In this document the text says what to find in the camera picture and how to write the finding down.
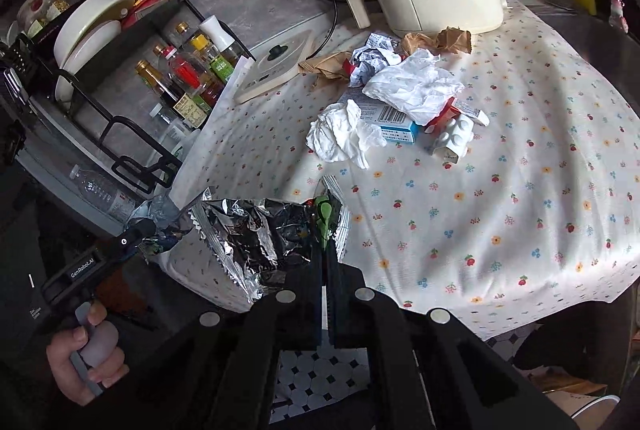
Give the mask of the person's left hand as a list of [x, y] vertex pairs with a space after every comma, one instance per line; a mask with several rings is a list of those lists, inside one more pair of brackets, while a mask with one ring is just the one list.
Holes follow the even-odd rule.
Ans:
[[126, 376], [125, 354], [116, 346], [115, 328], [105, 324], [107, 312], [98, 300], [81, 309], [80, 325], [57, 332], [47, 346], [47, 360], [58, 389], [72, 402], [85, 406], [98, 387], [111, 388]]

